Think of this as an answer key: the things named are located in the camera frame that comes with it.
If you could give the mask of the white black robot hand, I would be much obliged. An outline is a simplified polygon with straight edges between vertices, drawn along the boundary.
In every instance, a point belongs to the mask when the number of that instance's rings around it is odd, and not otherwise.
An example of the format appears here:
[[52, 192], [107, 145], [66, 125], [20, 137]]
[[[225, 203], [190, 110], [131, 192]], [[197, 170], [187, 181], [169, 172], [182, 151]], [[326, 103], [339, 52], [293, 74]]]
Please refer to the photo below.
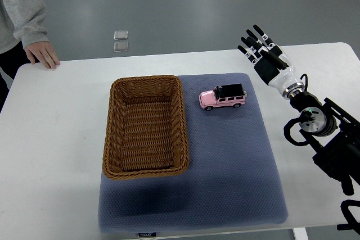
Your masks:
[[276, 46], [273, 40], [256, 24], [254, 30], [261, 36], [265, 44], [250, 30], [248, 37], [241, 37], [241, 41], [252, 51], [250, 53], [243, 46], [237, 48], [254, 65], [254, 70], [264, 83], [278, 90], [282, 96], [295, 96], [305, 91], [304, 83], [295, 75], [295, 68], [286, 53]]

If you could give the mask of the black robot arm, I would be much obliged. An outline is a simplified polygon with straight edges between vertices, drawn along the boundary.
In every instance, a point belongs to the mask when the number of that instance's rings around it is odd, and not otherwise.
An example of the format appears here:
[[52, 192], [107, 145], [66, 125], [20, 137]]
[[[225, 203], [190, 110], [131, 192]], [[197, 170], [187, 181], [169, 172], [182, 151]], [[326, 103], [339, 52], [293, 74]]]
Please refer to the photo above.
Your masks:
[[308, 90], [309, 75], [329, 71], [325, 58], [315, 63], [315, 56], [306, 53], [292, 61], [259, 26], [246, 33], [238, 50], [262, 81], [299, 112], [283, 128], [286, 140], [298, 147], [311, 146], [313, 162], [341, 184], [345, 195], [354, 195], [353, 184], [359, 183], [359, 121], [331, 99], [320, 101]]

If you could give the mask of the person's bare hand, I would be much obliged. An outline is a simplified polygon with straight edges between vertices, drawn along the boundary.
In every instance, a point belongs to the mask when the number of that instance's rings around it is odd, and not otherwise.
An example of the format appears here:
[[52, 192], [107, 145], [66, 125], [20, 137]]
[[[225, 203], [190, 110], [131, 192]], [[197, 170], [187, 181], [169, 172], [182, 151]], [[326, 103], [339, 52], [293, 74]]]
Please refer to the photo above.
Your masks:
[[60, 60], [50, 42], [35, 42], [24, 48], [30, 63], [34, 65], [38, 60], [46, 69], [57, 69]]

